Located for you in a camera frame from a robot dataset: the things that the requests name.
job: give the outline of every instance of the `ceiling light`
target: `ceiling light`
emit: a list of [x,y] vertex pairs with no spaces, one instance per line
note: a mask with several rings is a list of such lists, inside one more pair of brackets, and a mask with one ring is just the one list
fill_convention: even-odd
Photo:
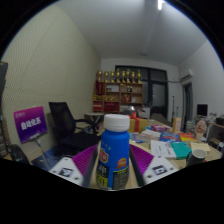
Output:
[[163,5],[164,1],[163,0],[158,0],[158,9],[161,10],[162,9],[162,5]]

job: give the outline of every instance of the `window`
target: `window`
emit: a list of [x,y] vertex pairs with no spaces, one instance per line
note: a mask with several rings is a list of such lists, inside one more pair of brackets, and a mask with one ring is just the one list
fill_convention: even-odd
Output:
[[151,107],[151,114],[161,113],[167,118],[168,108],[168,90],[167,74],[164,70],[152,69],[137,66],[115,66],[115,71],[141,72],[141,81],[143,84],[143,105]]

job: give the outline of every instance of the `paper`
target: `paper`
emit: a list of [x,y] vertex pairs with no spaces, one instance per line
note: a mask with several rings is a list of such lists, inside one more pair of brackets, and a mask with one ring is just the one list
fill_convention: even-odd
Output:
[[143,180],[145,184],[150,184],[177,171],[167,159],[154,157],[143,174]]
[[153,156],[161,156],[167,159],[176,159],[176,154],[169,142],[151,140],[151,154]]
[[206,151],[207,153],[211,152],[209,145],[205,144],[205,143],[194,143],[194,142],[191,142],[191,149],[192,150],[202,149],[202,150]]

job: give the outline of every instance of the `trophy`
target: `trophy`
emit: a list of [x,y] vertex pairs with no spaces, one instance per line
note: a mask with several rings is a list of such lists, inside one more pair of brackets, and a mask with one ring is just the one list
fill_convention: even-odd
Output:
[[123,82],[123,83],[125,83],[124,78],[125,78],[125,71],[122,72],[122,82]]
[[99,71],[97,72],[97,81],[98,81],[98,82],[102,82],[102,71],[101,71],[101,70],[99,70]]
[[108,76],[109,76],[108,71],[106,71],[105,72],[105,82],[108,82]]
[[139,83],[139,84],[142,83],[142,82],[141,82],[141,73],[140,73],[140,70],[138,70],[138,83]]
[[114,82],[114,71],[111,71],[111,82]]
[[117,82],[119,83],[120,82],[120,72],[119,72],[119,69],[117,70]]
[[136,83],[135,82],[135,72],[132,72],[131,76],[132,76],[132,83]]
[[127,80],[127,83],[130,83],[130,70],[128,69],[127,72],[126,72],[126,80]]

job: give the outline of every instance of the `door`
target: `door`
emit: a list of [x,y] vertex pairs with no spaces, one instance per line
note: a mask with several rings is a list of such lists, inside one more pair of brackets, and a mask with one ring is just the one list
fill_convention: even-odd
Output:
[[183,121],[183,129],[186,130],[187,121],[192,120],[192,111],[193,111],[193,93],[192,93],[192,84],[189,83],[184,88],[184,121]]

